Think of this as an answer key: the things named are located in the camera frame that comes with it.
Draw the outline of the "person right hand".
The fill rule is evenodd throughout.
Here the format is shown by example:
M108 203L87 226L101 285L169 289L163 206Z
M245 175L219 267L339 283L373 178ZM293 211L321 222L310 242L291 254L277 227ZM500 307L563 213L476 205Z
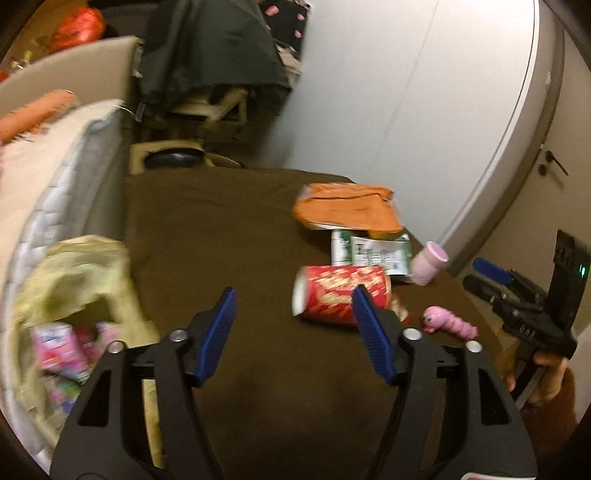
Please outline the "person right hand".
M516 373L519 346L517 343L501 354L497 360L497 370L507 389L512 392L517 385ZM537 351L533 356L536 365L534 374L535 385L527 387L529 394L526 400L519 400L517 404L539 405L554 399L561 391L568 359L553 352Z

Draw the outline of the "orange sleeve forearm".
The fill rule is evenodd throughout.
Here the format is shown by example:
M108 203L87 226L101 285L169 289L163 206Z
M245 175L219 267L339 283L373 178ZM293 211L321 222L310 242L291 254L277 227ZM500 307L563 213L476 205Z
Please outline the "orange sleeve forearm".
M538 461L555 457L576 430L578 422L574 402L575 381L571 370L567 368L556 397L536 405L526 405L521 410Z

